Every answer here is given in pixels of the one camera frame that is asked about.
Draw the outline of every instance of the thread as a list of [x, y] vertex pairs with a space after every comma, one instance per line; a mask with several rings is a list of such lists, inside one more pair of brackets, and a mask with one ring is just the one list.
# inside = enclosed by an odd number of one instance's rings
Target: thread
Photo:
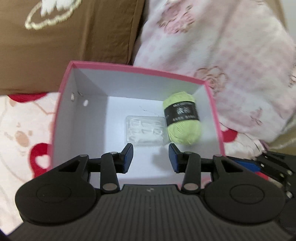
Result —
[[[192, 95], [182, 91], [168, 97], [163, 102], [163, 108], [166, 109], [170, 105], [182, 101], [195, 102], [195, 99]], [[201, 136], [201, 123], [198, 120], [182, 120], [172, 123], [168, 126], [168, 134], [174, 143], [192, 145]]]

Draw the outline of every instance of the white fleece blanket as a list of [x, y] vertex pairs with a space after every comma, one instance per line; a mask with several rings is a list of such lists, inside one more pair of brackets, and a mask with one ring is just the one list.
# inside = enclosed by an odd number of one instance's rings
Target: white fleece blanket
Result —
[[295, 46], [262, 0], [149, 0], [134, 65], [208, 81], [220, 122], [272, 142], [296, 107]]

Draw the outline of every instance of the yarn label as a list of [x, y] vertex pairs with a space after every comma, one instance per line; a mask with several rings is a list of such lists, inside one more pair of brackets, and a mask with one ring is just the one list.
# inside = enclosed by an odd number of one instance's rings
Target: yarn label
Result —
[[177, 102], [165, 109], [167, 126], [185, 120], [199, 120], [195, 103], [192, 101]]

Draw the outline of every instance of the plastic blister pack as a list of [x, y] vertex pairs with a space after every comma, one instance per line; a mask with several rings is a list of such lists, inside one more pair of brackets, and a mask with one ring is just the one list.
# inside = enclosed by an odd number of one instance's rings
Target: plastic blister pack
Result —
[[138, 146], [160, 146], [169, 142], [164, 117], [127, 116], [127, 142]]

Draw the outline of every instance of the black textured surface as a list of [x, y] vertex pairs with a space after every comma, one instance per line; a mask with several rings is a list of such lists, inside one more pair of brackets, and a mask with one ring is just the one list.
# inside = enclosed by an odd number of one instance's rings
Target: black textured surface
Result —
[[280, 225], [296, 235], [296, 197], [291, 198], [279, 216]]
[[125, 185], [101, 197], [86, 216], [69, 224], [44, 227], [24, 223], [13, 241], [287, 241], [275, 222], [256, 226], [228, 223], [211, 214], [198, 196], [181, 194], [175, 185]]
[[242, 204], [255, 204], [262, 201], [264, 192], [256, 186], [241, 184], [230, 190], [230, 196], [234, 201]]

